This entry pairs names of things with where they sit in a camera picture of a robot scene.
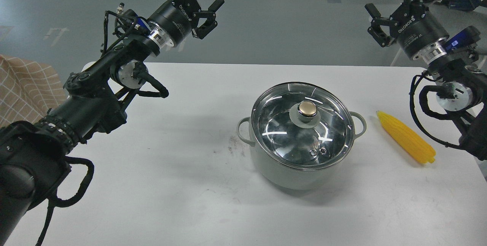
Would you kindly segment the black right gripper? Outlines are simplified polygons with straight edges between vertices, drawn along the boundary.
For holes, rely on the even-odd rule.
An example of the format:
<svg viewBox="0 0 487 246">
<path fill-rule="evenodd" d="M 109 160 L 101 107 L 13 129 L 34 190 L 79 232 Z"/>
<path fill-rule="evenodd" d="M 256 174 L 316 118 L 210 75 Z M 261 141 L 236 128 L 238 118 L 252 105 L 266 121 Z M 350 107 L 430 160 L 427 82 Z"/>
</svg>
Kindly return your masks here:
<svg viewBox="0 0 487 246">
<path fill-rule="evenodd" d="M 430 5 L 437 1 L 403 0 L 388 19 L 382 17 L 373 3 L 367 3 L 364 7 L 372 18 L 368 33 L 381 47 L 390 46 L 394 38 L 412 60 L 421 49 L 449 37 L 445 28 L 428 11 Z M 390 28 L 391 36 L 384 32 L 383 26 Z"/>
</svg>

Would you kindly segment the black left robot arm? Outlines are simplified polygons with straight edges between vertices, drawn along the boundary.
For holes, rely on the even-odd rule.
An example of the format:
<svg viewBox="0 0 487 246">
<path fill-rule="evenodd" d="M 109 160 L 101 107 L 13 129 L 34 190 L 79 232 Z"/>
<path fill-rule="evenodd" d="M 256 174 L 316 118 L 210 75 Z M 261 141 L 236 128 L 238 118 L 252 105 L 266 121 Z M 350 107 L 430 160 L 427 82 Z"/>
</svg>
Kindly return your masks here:
<svg viewBox="0 0 487 246">
<path fill-rule="evenodd" d="M 198 0 L 167 0 L 148 18 L 123 3 L 105 12 L 101 57 L 70 74 L 63 86 L 68 99 L 34 124 L 19 120 L 1 128 L 1 245 L 27 211 L 48 200 L 36 243 L 42 245 L 54 209 L 78 203 L 94 175 L 92 161 L 68 154 L 94 133 L 108 134 L 125 124 L 126 109 L 137 95 L 168 97 L 144 61 L 189 34 L 205 38 L 217 27 L 223 4 L 215 0 L 203 10 Z"/>
</svg>

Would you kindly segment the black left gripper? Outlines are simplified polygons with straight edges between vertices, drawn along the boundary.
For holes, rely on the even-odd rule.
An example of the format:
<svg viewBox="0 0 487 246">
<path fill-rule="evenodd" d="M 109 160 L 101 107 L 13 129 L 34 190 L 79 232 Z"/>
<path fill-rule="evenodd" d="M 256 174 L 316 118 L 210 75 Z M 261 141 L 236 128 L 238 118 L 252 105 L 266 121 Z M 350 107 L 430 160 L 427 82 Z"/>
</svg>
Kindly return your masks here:
<svg viewBox="0 0 487 246">
<path fill-rule="evenodd" d="M 167 0 L 148 18 L 159 25 L 177 47 L 193 30 L 193 37 L 204 39 L 218 25 L 216 12 L 224 0 L 214 0 L 207 10 L 201 10 L 197 0 Z"/>
</svg>

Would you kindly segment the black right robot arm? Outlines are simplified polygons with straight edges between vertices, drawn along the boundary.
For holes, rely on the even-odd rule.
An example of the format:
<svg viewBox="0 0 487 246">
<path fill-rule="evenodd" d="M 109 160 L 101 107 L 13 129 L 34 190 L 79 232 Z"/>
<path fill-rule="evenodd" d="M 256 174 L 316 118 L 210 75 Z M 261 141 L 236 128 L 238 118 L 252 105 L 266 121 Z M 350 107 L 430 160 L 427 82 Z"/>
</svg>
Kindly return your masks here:
<svg viewBox="0 0 487 246">
<path fill-rule="evenodd" d="M 450 37 L 429 11 L 437 0 L 403 0 L 389 17 L 382 17 L 375 5 L 365 9 L 371 16 L 368 33 L 381 46 L 398 43 L 411 60 L 423 59 L 426 71 L 412 80 L 409 109 L 419 129 L 426 133 L 415 112 L 415 91 L 422 79 L 435 82 L 419 92 L 423 113 L 438 120 L 450 120 L 460 131 L 458 144 L 431 139 L 454 149 L 464 150 L 479 160 L 487 156 L 486 74 L 475 64 L 479 59 L 476 43 L 480 31 L 468 26 Z"/>
</svg>

